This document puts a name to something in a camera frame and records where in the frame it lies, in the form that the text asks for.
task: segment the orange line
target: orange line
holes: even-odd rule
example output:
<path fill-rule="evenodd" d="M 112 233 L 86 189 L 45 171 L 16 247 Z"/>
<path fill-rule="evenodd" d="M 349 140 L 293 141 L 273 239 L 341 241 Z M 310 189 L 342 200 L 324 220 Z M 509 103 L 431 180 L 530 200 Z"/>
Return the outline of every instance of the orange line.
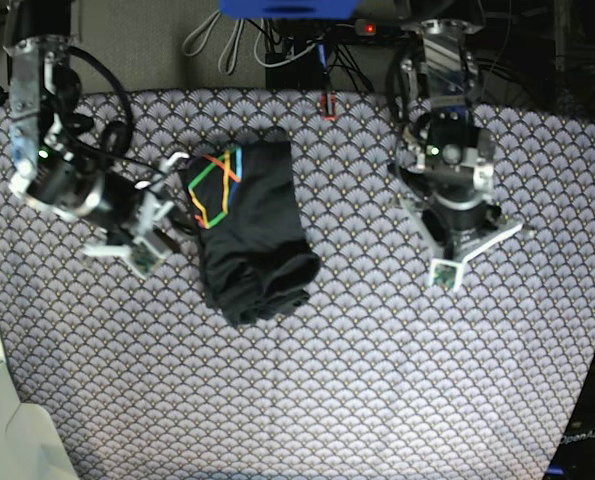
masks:
<path fill-rule="evenodd" d="M 215 165 L 217 165 L 219 168 L 221 168 L 222 170 L 226 171 L 226 165 L 224 165 L 222 162 L 220 162 L 219 160 L 217 160 L 215 157 L 211 157 L 210 155 L 204 155 L 204 158 L 206 160 L 210 160 Z M 235 172 L 233 172 L 230 169 L 229 169 L 229 172 L 228 172 L 228 176 L 230 178 L 232 178 L 234 182 L 237 182 L 237 183 L 241 182 L 241 180 L 239 179 L 239 177 L 237 175 L 235 175 Z"/>
<path fill-rule="evenodd" d="M 230 152 L 226 150 L 226 169 L 224 170 L 224 198 L 221 200 L 221 209 L 223 212 L 228 215 L 228 189 L 230 188 L 229 181 L 228 181 L 228 174 L 231 172 L 230 170 Z"/>
<path fill-rule="evenodd" d="M 197 199 L 197 196 L 195 195 L 195 192 L 192 191 L 192 189 L 189 188 L 188 189 L 188 192 L 190 193 L 190 198 L 193 200 L 193 203 L 195 204 L 195 206 L 201 212 L 201 215 L 202 215 L 202 217 L 204 219 L 204 225 L 208 225 L 208 214 L 206 213 L 206 208 Z"/>

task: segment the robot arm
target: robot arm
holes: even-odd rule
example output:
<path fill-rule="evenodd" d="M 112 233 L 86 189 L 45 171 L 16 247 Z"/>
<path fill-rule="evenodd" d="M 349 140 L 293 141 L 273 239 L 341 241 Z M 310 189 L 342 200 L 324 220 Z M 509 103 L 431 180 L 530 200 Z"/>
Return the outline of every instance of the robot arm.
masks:
<path fill-rule="evenodd" d="M 185 154 L 163 160 L 150 185 L 137 188 L 111 171 L 123 159 L 133 131 L 128 96 L 119 81 L 92 56 L 70 46 L 71 4 L 65 0 L 12 0 L 5 47 L 12 57 L 10 85 L 11 155 L 15 173 L 10 189 L 30 207 L 66 221 L 83 219 L 107 232 L 107 244 L 86 246 L 94 257 L 120 257 L 145 277 L 177 246 L 155 228 L 173 203 L 161 196 L 163 182 Z M 93 128 L 76 114 L 79 76 L 70 57 L 89 62 L 117 92 L 124 122 L 111 122 L 100 148 L 78 140 Z"/>
<path fill-rule="evenodd" d="M 421 45 L 396 57 L 407 90 L 403 103 L 417 98 L 422 85 L 431 109 L 408 125 L 402 108 L 403 140 L 415 165 L 409 170 L 393 164 L 389 170 L 412 194 L 402 207 L 431 247 L 430 283 L 458 289 L 468 262 L 522 224 L 505 223 L 501 210 L 490 205 L 495 143 L 489 131 L 474 124 L 478 71 L 465 36 L 483 25 L 479 4 L 443 3 L 451 6 L 441 18 L 405 24 L 417 32 Z"/>

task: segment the folded garment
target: folded garment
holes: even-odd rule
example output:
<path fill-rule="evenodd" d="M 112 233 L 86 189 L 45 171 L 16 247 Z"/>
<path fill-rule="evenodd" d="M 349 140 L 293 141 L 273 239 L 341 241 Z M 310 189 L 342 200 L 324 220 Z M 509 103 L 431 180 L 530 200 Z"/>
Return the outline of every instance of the folded garment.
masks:
<path fill-rule="evenodd" d="M 206 302 L 232 325 L 289 315 L 320 260 L 304 235 L 289 143 L 205 155 L 182 175 L 199 226 Z"/>

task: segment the table surface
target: table surface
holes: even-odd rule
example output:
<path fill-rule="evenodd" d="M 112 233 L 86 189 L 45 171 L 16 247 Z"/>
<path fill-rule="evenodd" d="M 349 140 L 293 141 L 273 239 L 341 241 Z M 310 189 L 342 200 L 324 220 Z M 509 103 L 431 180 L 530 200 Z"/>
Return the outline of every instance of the table surface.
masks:
<path fill-rule="evenodd" d="M 495 200 L 537 235 L 478 258 L 455 294 L 425 286 L 428 251 L 392 207 L 384 100 L 340 94 L 333 122 L 317 100 L 134 96 L 142 160 L 292 140 L 323 268 L 296 315 L 240 329 L 203 305 L 192 241 L 140 281 L 82 261 L 96 229 L 11 198 L 0 109 L 1 330 L 22 400 L 49 410 L 82 479 L 541 478 L 595 348 L 595 125 L 478 108 Z M 81 111 L 98 133 L 116 101 Z"/>

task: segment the wire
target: wire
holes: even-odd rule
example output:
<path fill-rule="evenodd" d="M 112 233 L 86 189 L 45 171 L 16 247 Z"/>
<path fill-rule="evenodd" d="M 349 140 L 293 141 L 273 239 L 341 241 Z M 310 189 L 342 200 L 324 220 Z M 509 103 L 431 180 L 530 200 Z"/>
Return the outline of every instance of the wire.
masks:
<path fill-rule="evenodd" d="M 524 92 L 528 95 L 530 100 L 532 100 L 535 103 L 535 105 L 540 107 L 543 106 L 543 102 L 538 98 L 537 95 L 535 95 L 535 92 L 526 83 L 524 83 L 514 71 L 505 69 L 505 67 L 500 69 L 499 65 L 497 65 L 497 69 L 493 71 L 491 67 L 492 65 L 480 65 L 480 68 L 488 71 L 488 76 L 495 75 L 496 77 L 499 77 L 506 82 L 518 85 L 524 90 Z M 491 98 L 495 103 L 502 103 L 499 99 L 495 98 L 489 91 L 482 91 L 482 100 L 485 99 L 485 95 Z"/>
<path fill-rule="evenodd" d="M 127 157 L 123 157 L 121 155 L 115 155 L 113 153 L 105 152 L 104 150 L 100 150 L 98 148 L 92 147 L 92 146 L 88 145 L 87 143 L 84 143 L 81 140 L 72 137 L 72 135 L 69 132 L 67 132 L 67 135 L 70 137 L 70 140 L 75 143 L 77 148 L 79 148 L 81 151 L 87 153 L 89 156 L 95 156 L 95 157 L 101 156 L 101 157 L 109 158 L 111 160 L 115 160 L 115 161 L 119 161 L 119 162 L 133 163 L 135 165 L 139 165 L 141 167 L 152 170 L 155 173 L 159 173 L 159 174 L 163 175 L 163 172 L 161 170 L 159 170 L 157 167 L 154 167 L 146 162 L 142 162 L 135 158 L 127 158 Z"/>
<path fill-rule="evenodd" d="M 355 78 L 350 74 L 351 71 L 355 71 L 356 69 L 354 67 L 350 67 L 348 65 L 346 65 L 344 63 L 344 61 L 342 60 L 342 58 L 338 55 L 336 61 L 339 62 L 339 67 L 343 68 L 346 71 L 346 75 L 348 75 L 348 78 L 350 78 L 350 81 L 353 82 L 353 88 L 356 91 L 359 91 L 359 86 L 357 85 L 357 82 L 355 81 Z"/>
<path fill-rule="evenodd" d="M 497 64 L 499 63 L 499 60 L 501 60 L 501 57 L 504 54 L 504 51 L 506 50 L 506 46 L 508 45 L 508 40 L 510 39 L 510 32 L 513 28 L 512 15 L 513 15 L 513 0 L 508 0 L 508 28 L 506 28 L 506 38 L 504 39 L 504 43 L 502 44 L 501 50 L 499 50 L 499 53 L 497 54 L 497 57 L 495 58 L 495 61 L 493 62 L 493 66 L 490 69 L 490 73 L 486 76 L 486 80 L 484 81 L 484 87 L 482 88 L 482 92 L 481 92 L 481 98 L 484 98 L 486 96 L 486 89 L 488 88 L 490 74 L 495 71 L 495 68 L 497 67 Z"/>
<path fill-rule="evenodd" d="M 190 32 L 190 34 L 186 37 L 186 39 L 181 44 L 181 51 L 187 57 L 196 57 L 199 55 L 206 44 L 208 43 L 208 39 L 213 33 L 215 29 L 215 25 L 222 17 L 221 12 L 219 9 L 215 10 L 211 13 L 204 22 L 197 27 L 195 30 Z M 244 32 L 244 20 L 237 20 L 235 22 L 235 26 L 233 27 L 233 32 L 222 50 L 221 55 L 219 56 L 219 61 L 217 63 L 217 70 L 222 75 L 232 75 L 235 72 L 235 68 L 237 68 L 237 59 L 239 57 L 239 45 L 241 43 L 241 36 Z M 203 34 L 203 38 L 201 43 L 195 50 L 189 50 L 191 45 Z"/>
<path fill-rule="evenodd" d="M 270 47 L 269 50 L 271 50 L 273 53 L 275 53 L 275 46 L 280 45 L 281 41 L 275 42 L 275 39 L 271 36 L 271 34 L 269 34 L 266 30 L 261 28 L 259 25 L 257 25 L 252 20 L 246 19 L 246 22 L 250 23 L 253 27 L 255 27 L 257 30 L 259 30 L 262 33 L 262 35 L 264 35 L 264 37 L 266 37 L 266 46 Z"/>
<path fill-rule="evenodd" d="M 350 64 L 350 66 L 352 67 L 352 70 L 355 71 L 355 73 L 357 73 L 357 76 L 359 77 L 361 82 L 366 87 L 366 90 L 368 90 L 369 93 L 374 93 L 375 86 L 370 81 L 370 79 L 366 75 L 364 75 L 364 72 L 362 72 L 361 68 L 359 67 L 359 64 L 355 60 L 355 57 L 351 53 L 350 49 L 346 45 L 343 45 L 343 44 L 341 45 L 341 47 L 344 48 L 346 53 L 344 53 L 344 51 L 338 47 L 337 48 L 338 54 L 340 54 L 342 57 L 344 57 L 345 61 Z"/>
<path fill-rule="evenodd" d="M 119 97 L 119 103 L 124 110 L 124 117 L 126 119 L 126 131 L 123 135 L 118 134 L 117 142 L 115 144 L 113 154 L 117 154 L 119 156 L 124 155 L 128 149 L 130 148 L 130 143 L 133 138 L 133 132 L 135 130 L 135 119 L 133 117 L 133 111 L 130 107 L 130 100 L 128 98 L 128 93 L 126 89 L 121 84 L 121 82 L 113 75 L 113 73 L 106 68 L 106 66 L 97 60 L 94 56 L 90 53 L 82 50 L 81 48 L 77 47 L 69 47 L 68 53 L 70 53 L 73 57 L 77 57 L 84 62 L 88 63 L 93 69 L 97 71 L 104 79 L 110 84 L 110 86 L 115 91 L 117 97 Z"/>
<path fill-rule="evenodd" d="M 525 90 L 520 88 L 519 92 L 517 92 L 517 94 L 508 102 L 508 105 L 511 107 L 514 106 L 515 102 L 517 102 L 524 93 L 526 93 Z"/>
<path fill-rule="evenodd" d="M 237 20 L 233 33 L 228 39 L 228 43 L 224 47 L 224 50 L 219 56 L 219 62 L 217 63 L 217 70 L 222 75 L 232 75 L 237 68 L 237 57 L 239 56 L 239 44 L 241 43 L 241 35 L 244 33 L 244 27 L 246 24 L 243 20 Z"/>
<path fill-rule="evenodd" d="M 286 65 L 290 65 L 294 61 L 305 57 L 310 52 L 312 52 L 315 48 L 317 48 L 318 41 L 321 40 L 321 38 L 319 38 L 318 40 L 316 40 L 313 43 L 311 43 L 310 45 L 308 45 L 303 52 L 300 52 L 297 55 L 294 55 L 287 60 L 283 60 L 278 63 L 266 63 L 266 62 L 263 62 L 261 60 L 261 58 L 259 58 L 259 41 L 261 40 L 261 37 L 262 37 L 262 33 L 259 32 L 259 34 L 257 35 L 257 39 L 255 40 L 255 45 L 253 46 L 253 54 L 255 55 L 255 60 L 257 61 L 257 63 L 264 68 L 279 68 L 279 67 L 284 67 Z"/>
<path fill-rule="evenodd" d="M 410 100 L 410 87 L 408 80 L 402 74 L 401 64 L 405 58 L 416 62 L 419 59 L 418 57 L 421 56 L 423 56 L 421 46 L 414 42 L 408 43 L 395 52 L 386 72 L 385 92 L 388 110 L 390 111 L 392 120 L 399 123 L 402 129 L 409 120 L 408 102 Z M 401 96 L 401 108 L 397 104 L 397 87 L 399 87 L 399 95 Z"/>
<path fill-rule="evenodd" d="M 284 41 L 284 39 L 278 33 L 277 36 L 279 38 L 277 40 L 275 40 L 276 28 L 274 26 L 275 21 L 272 18 L 267 18 L 265 20 L 262 20 L 262 22 L 266 25 L 264 31 L 267 32 L 270 35 L 269 41 L 267 41 L 267 43 L 269 43 L 269 45 L 268 45 L 269 50 L 274 53 L 275 52 L 275 48 L 274 47 L 281 45 L 282 42 Z"/>

